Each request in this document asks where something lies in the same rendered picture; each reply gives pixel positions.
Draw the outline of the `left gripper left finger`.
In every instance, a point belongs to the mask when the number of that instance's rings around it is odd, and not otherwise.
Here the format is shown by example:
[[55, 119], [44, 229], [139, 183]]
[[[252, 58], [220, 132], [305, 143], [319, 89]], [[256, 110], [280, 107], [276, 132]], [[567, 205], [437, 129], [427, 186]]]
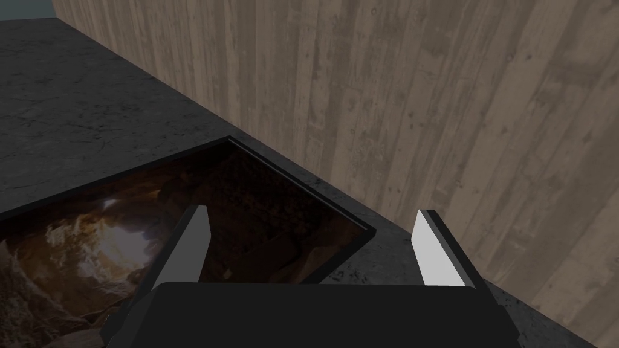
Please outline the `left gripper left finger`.
[[198, 281], [209, 249], [211, 229], [205, 205], [190, 205], [155, 258], [137, 292], [150, 292], [162, 283]]

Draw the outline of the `black-framed brown cave picture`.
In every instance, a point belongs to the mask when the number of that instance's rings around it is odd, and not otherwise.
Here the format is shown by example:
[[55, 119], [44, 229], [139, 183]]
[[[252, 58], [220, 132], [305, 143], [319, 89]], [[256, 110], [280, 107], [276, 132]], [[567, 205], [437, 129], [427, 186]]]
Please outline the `black-framed brown cave picture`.
[[103, 348], [191, 205], [211, 230], [200, 282], [318, 283], [375, 235], [223, 137], [0, 213], [0, 348]]

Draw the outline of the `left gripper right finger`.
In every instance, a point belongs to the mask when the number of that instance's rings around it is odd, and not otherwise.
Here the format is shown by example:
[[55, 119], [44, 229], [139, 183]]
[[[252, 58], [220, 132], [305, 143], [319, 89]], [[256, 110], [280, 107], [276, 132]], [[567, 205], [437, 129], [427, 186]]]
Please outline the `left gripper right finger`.
[[410, 240], [425, 285], [488, 289], [436, 210], [418, 210]]

